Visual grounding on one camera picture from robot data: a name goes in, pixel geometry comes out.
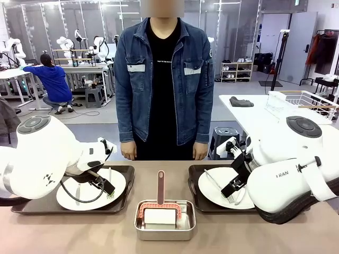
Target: black stool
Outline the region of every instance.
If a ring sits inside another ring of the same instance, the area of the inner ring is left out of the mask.
[[[222,143],[230,139],[231,137],[235,137],[239,142],[239,132],[232,127],[215,127],[213,131],[213,136],[211,140],[210,149],[208,151],[208,157],[211,160],[233,160],[233,155],[229,154],[227,158],[220,158],[217,155],[217,147]]]

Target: glass wall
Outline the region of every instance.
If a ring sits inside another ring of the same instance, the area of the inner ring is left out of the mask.
[[[186,23],[204,30],[216,61],[216,74],[223,60],[252,57],[261,0],[185,0]],[[43,50],[59,49],[56,40],[65,36],[80,45],[74,32],[79,29],[88,46],[96,35],[113,43],[115,35],[142,21],[140,1],[37,1],[35,4],[5,5],[12,37],[23,41],[24,52],[37,58]]]

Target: black tray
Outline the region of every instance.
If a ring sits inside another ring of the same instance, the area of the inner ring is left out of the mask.
[[[194,205],[197,210],[205,214],[228,214],[228,213],[257,213],[256,209],[237,210],[225,208],[209,201],[199,190],[199,177],[204,173],[204,169],[230,167],[230,165],[192,165],[189,167],[189,188],[193,195]]]
[[[112,169],[120,172],[126,179],[126,188],[121,196],[104,207],[90,210],[90,211],[72,211],[63,208],[59,205],[56,195],[58,187],[56,187],[50,194],[39,199],[33,199],[28,203],[12,207],[13,213],[20,213],[24,215],[52,215],[52,214],[116,214],[124,209],[127,197],[132,189],[134,183],[134,167],[132,166],[111,166]]]

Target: white plate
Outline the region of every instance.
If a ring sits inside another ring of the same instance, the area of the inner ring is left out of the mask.
[[[208,170],[208,173],[222,188],[228,185],[229,182],[238,175],[238,173],[235,172],[235,170],[232,168],[212,168]],[[210,177],[205,172],[200,176],[198,186],[201,193],[217,205],[231,209],[254,208],[254,204],[250,199],[247,191],[244,198],[238,205],[235,205],[234,203],[230,204],[229,201],[221,194],[221,190],[216,186],[213,180],[210,179]],[[232,194],[234,201],[236,201],[236,198],[238,197],[240,191],[241,190],[238,190],[237,192],[234,192]]]
[[[98,171],[98,174],[103,178],[110,181],[110,183],[115,187],[113,197],[108,197],[107,193],[103,193],[101,197],[91,203],[80,203],[72,199],[60,186],[57,192],[57,201],[62,207],[73,210],[73,211],[88,211],[93,209],[98,209],[100,207],[106,206],[116,200],[125,190],[126,179],[125,177],[115,170],[102,168]],[[91,200],[96,198],[101,190],[90,185],[89,183],[80,184],[80,189],[78,189],[79,183],[69,178],[64,182],[66,189],[75,197],[81,200]]]

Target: robot arm on table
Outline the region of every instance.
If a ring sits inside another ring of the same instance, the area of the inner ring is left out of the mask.
[[[112,195],[114,186],[97,172],[116,151],[117,147],[103,138],[93,143],[77,141],[53,116],[34,116],[18,126],[16,149],[0,147],[0,189],[27,201],[48,195],[59,183],[62,185],[65,176],[79,183],[89,182],[101,194]],[[15,205],[6,201],[0,206]]]
[[[259,215],[284,224],[313,204],[339,196],[339,166],[323,148],[316,123],[292,116],[270,129],[260,141],[248,137],[246,150],[235,138],[217,148],[219,155],[234,155],[231,167],[238,173],[221,191],[225,197],[246,186]]]
[[[23,58],[26,57],[26,54],[23,52],[22,44],[21,44],[21,41],[19,39],[10,38],[6,42],[6,47],[0,49],[0,53],[9,53],[11,51],[12,47],[16,47],[16,49],[14,49],[14,51],[15,51],[14,55],[17,58],[17,60],[19,61],[20,66],[26,66],[26,62],[25,62],[25,60],[23,60]]]

